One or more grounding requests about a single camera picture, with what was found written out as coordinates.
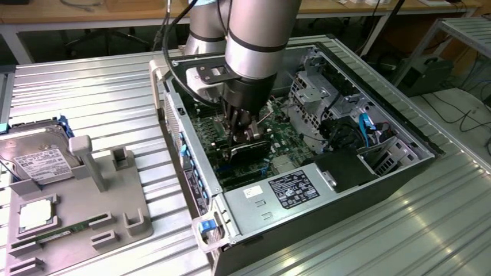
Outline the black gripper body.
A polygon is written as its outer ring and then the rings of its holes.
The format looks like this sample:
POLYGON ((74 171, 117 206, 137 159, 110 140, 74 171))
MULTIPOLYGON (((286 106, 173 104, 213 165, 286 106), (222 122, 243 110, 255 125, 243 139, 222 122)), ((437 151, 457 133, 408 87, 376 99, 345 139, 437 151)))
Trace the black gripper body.
POLYGON ((258 114, 267 104, 273 92, 277 75, 265 79, 238 78, 225 82, 225 111, 233 114, 235 110, 245 110, 258 114))

